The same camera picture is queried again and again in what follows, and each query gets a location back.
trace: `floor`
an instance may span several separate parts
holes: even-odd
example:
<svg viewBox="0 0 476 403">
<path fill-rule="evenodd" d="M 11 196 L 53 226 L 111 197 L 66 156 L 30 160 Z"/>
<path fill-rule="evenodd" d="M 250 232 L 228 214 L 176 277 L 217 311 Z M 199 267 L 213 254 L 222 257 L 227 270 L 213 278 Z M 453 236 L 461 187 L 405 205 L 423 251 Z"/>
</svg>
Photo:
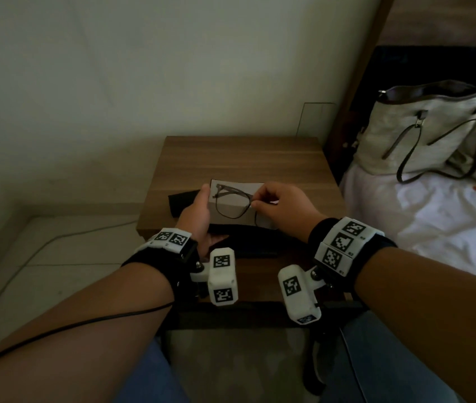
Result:
<svg viewBox="0 0 476 403">
<path fill-rule="evenodd" d="M 0 290 L 58 235 L 136 221 L 136 216 L 33 219 L 0 263 Z M 110 274 L 143 243 L 135 224 L 63 237 L 47 245 L 0 297 L 0 339 L 83 287 Z M 173 331 L 171 362 L 192 402 L 304 402 L 301 329 Z"/>
</svg>

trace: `white bed sheet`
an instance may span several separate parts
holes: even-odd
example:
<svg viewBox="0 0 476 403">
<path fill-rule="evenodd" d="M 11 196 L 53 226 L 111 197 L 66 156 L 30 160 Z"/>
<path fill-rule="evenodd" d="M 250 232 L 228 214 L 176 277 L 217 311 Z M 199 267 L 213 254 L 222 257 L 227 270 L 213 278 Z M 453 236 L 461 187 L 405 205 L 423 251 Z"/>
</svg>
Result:
<svg viewBox="0 0 476 403">
<path fill-rule="evenodd" d="M 352 164 L 341 183 L 350 217 L 405 250 L 476 275 L 476 191 L 471 180 L 426 174 L 401 185 Z"/>
</svg>

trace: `wooden tabletop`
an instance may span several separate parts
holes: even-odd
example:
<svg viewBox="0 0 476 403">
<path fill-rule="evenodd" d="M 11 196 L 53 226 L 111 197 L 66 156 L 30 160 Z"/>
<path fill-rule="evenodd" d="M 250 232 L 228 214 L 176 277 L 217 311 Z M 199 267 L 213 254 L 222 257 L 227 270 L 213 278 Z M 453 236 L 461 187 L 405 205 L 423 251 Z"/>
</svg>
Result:
<svg viewBox="0 0 476 403">
<path fill-rule="evenodd" d="M 168 195 L 199 189 L 211 179 L 233 182 L 280 181 L 301 188 L 325 215 L 343 217 L 346 207 L 316 138 L 301 137 L 167 137 L 137 223 L 148 239 L 172 227 Z M 278 258 L 238 259 L 241 301 L 282 301 L 277 280 L 289 264 L 304 270 L 310 260 L 289 249 Z"/>
</svg>

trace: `wooden headboard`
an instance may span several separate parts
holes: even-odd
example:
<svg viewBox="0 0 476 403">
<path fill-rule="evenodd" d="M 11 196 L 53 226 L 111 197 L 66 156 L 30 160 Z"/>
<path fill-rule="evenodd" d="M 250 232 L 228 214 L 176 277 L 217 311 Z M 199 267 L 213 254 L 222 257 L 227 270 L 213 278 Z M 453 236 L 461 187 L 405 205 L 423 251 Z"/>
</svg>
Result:
<svg viewBox="0 0 476 403">
<path fill-rule="evenodd" d="M 443 79 L 476 86 L 476 0 L 382 0 L 324 146 L 336 180 L 378 90 Z"/>
</svg>

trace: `black cable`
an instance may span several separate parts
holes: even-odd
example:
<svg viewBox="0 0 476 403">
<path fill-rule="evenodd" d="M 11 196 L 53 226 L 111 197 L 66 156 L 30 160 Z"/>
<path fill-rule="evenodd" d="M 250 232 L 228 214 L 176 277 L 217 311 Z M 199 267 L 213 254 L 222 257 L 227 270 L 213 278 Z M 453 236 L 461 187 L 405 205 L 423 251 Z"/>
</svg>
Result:
<svg viewBox="0 0 476 403">
<path fill-rule="evenodd" d="M 344 347 L 346 348 L 346 353 L 348 354 L 348 361 L 350 362 L 350 367 L 352 368 L 353 377 L 355 378 L 355 381 L 357 382 L 357 386 L 359 386 L 359 392 L 361 392 L 361 397 L 363 398 L 363 401 L 365 403 L 368 403 L 367 398 L 365 397 L 365 394 L 363 393 L 361 383 L 359 382 L 359 379 L 357 378 L 355 367 L 353 367 L 352 356 L 350 355 L 350 349 L 348 348 L 348 344 L 346 343 L 346 338 L 344 338 L 344 333 L 342 332 L 340 327 L 339 327 L 339 332 L 341 333 L 342 341 L 344 342 Z"/>
<path fill-rule="evenodd" d="M 96 232 L 96 231 L 100 231 L 100 230 L 106 230 L 106 229 L 111 229 L 111 228 L 118 228 L 120 226 L 126 226 L 128 224 L 132 224 L 132 223 L 135 223 L 137 221 L 132 221 L 132 222 L 126 222 L 126 223 L 120 223 L 120 224 L 114 224 L 114 225 L 111 225 L 111 226 L 104 226 L 102 228 L 96 228 L 96 229 L 91 229 L 91 230 L 84 230 L 84 231 L 81 231 L 81 232 L 75 232 L 75 233 L 66 233 L 64 235 L 59 235 L 59 236 L 55 236 L 54 238 L 48 240 L 46 243 L 44 243 L 43 245 L 40 246 L 40 248 L 38 250 L 36 250 L 27 260 L 24 264 L 22 264 L 18 270 L 16 270 L 14 272 L 14 274 L 7 280 L 7 282 L 3 285 L 3 287 L 1 288 L 0 290 L 0 298 L 1 296 L 3 295 L 3 293 L 5 292 L 5 290 L 7 289 L 7 287 L 10 285 L 10 283 L 12 283 L 12 281 L 17 277 L 17 275 L 25 268 L 27 267 L 27 265 L 31 262 L 31 260 L 33 258 L 35 258 L 35 256 L 40 253 L 42 250 L 44 250 L 49 244 L 52 244 L 53 242 L 55 242 L 56 240 L 58 239 L 62 239 L 62 238 L 65 238 L 65 237 L 71 237 L 71 236 L 79 236 L 79 235 L 85 235 L 87 233 L 92 233 L 92 232 Z"/>
<path fill-rule="evenodd" d="M 156 307 L 156 308 L 150 308 L 149 310 L 141 310 L 141 311 L 134 311 L 134 312 L 130 312 L 130 313 L 106 315 L 104 317 L 91 318 L 89 320 L 76 322 L 74 324 L 64 325 L 62 327 L 52 329 L 52 330 L 47 331 L 47 332 L 43 332 L 40 335 L 33 336 L 32 338 L 26 339 L 25 341 L 18 342 L 15 345 L 12 345 L 12 346 L 9 346 L 6 349 L 3 349 L 0 352 L 0 358 L 2 358 L 3 356 L 7 355 L 10 352 L 13 352 L 13 351 L 21 348 L 22 346 L 25 346 L 25 345 L 30 344 L 32 342 L 35 342 L 35 341 L 38 341 L 40 339 L 46 338 L 50 335 L 57 334 L 58 332 L 62 332 L 62 331 L 66 331 L 68 329 L 81 327 L 82 325 L 92 324 L 94 322 L 113 320 L 115 318 L 131 317 L 132 315 L 141 315 L 141 314 L 153 313 L 154 311 L 159 311 L 159 310 L 163 310 L 164 308 L 170 307 L 172 304 L 173 304 L 173 302 L 170 302 L 170 303 L 167 303 L 165 305 L 160 305 L 159 307 Z"/>
</svg>

